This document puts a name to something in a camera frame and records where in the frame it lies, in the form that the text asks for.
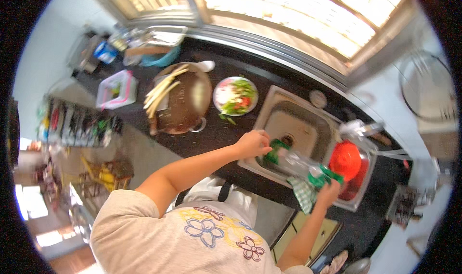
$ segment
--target red tomato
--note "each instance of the red tomato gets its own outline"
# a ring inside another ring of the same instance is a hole
[[[250,98],[249,97],[243,97],[241,104],[242,104],[243,107],[248,106],[250,104]]]

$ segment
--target gray floor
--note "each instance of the gray floor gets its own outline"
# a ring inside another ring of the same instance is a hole
[[[77,85],[60,92],[58,96],[69,99],[72,93],[73,101],[94,105],[93,98],[87,96]],[[181,159],[169,149],[148,138],[130,125],[124,125],[123,135],[115,136],[107,148],[73,148],[67,158],[61,158],[58,163],[66,173],[78,174],[84,171],[80,162],[84,155],[91,162],[102,162],[126,158],[133,165],[134,177],[130,189],[135,189],[153,172],[161,167]],[[293,210],[263,197],[258,197],[257,221],[254,230],[271,246],[283,230]]]

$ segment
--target plate of vegetables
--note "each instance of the plate of vegetables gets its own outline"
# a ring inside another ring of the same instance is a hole
[[[223,115],[245,115],[255,108],[257,101],[257,87],[240,76],[222,80],[213,92],[213,103]]]

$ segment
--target stainless steel sink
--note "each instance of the stainless steel sink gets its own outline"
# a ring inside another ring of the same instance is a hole
[[[304,99],[277,86],[271,86],[254,129],[264,129],[270,140],[280,139],[302,155],[328,165],[332,151],[340,141],[337,133],[340,122],[336,117],[315,108]],[[375,163],[375,156],[370,150],[377,148],[367,139],[353,142],[358,146],[366,168],[362,168],[358,173],[362,175],[357,177],[361,180],[360,185],[356,187],[359,181],[356,178],[353,179],[355,187],[350,187],[350,183],[345,185],[348,195],[342,196],[344,199],[338,199],[334,205],[355,212],[364,196]],[[292,187],[286,182],[287,173],[281,172],[262,157],[242,159],[237,164],[289,188]]]

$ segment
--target blue flower design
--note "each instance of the blue flower design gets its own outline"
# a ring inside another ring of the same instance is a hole
[[[199,221],[198,219],[186,220],[188,225],[184,227],[184,231],[192,237],[200,237],[202,243],[208,248],[215,247],[215,240],[223,238],[225,233],[223,230],[216,228],[215,223],[211,219],[204,219]]]
[[[244,226],[245,229],[253,231],[253,229],[252,229],[250,226],[248,226],[247,224],[245,224],[244,222],[241,222],[241,221],[240,221],[239,224],[241,224],[242,226]]]

